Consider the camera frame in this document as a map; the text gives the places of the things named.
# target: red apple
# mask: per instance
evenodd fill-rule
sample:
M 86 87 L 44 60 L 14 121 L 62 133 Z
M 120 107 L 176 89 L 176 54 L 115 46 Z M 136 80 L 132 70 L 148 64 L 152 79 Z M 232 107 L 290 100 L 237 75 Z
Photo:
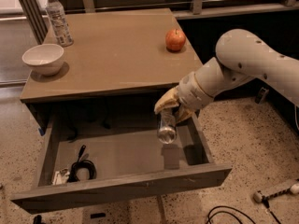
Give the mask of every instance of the red apple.
M 180 51 L 186 42 L 186 35 L 180 29 L 171 29 L 165 37 L 166 46 L 172 51 Z

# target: drawer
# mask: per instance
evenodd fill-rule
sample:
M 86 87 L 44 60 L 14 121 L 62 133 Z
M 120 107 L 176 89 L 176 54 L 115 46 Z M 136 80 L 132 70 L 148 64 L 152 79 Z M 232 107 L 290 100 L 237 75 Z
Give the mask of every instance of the drawer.
M 157 139 L 153 106 L 159 97 L 151 92 L 54 104 L 34 185 L 11 201 L 37 214 L 221 185 L 232 167 L 213 161 L 196 116 L 177 126 L 172 145 Z M 96 178 L 52 185 L 54 172 L 70 169 L 83 145 Z

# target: white bowl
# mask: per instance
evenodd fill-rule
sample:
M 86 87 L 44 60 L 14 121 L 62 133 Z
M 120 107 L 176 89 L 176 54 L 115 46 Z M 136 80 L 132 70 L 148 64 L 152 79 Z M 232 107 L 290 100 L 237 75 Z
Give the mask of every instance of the white bowl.
M 22 60 L 34 71 L 44 76 L 57 74 L 64 64 L 64 49 L 56 44 L 42 44 L 28 49 Z

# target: small bottle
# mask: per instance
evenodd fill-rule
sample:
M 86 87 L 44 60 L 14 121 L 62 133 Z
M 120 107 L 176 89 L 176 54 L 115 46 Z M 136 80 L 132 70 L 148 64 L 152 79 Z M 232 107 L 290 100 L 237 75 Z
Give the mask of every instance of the small bottle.
M 177 138 L 176 118 L 172 114 L 172 109 L 164 109 L 160 113 L 157 136 L 163 144 L 171 144 Z
M 67 47 L 73 44 L 65 19 L 64 7 L 58 0 L 47 0 L 46 12 L 55 33 L 58 44 Z

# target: terrazzo floor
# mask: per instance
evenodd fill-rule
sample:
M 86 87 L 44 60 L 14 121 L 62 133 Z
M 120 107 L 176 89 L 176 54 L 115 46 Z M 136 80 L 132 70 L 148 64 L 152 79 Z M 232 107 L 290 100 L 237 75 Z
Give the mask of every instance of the terrazzo floor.
M 22 87 L 0 89 L 0 223 L 33 223 L 9 199 L 31 188 L 43 137 L 36 121 L 21 104 Z M 255 223 L 276 223 L 269 211 L 252 200 L 252 194 L 287 179 L 299 178 L 299 138 L 277 111 L 254 98 L 214 102 L 199 116 L 216 163 L 231 163 L 232 172 L 220 187 L 174 193 L 121 203 L 107 203 L 42 214 L 46 224 L 204 224 L 215 206 L 228 205 L 249 215 Z M 284 194 L 270 201 L 283 224 L 299 223 L 299 195 Z M 91 214 L 105 217 L 90 219 Z M 243 223 L 252 223 L 237 214 Z M 238 223 L 219 214 L 213 223 Z

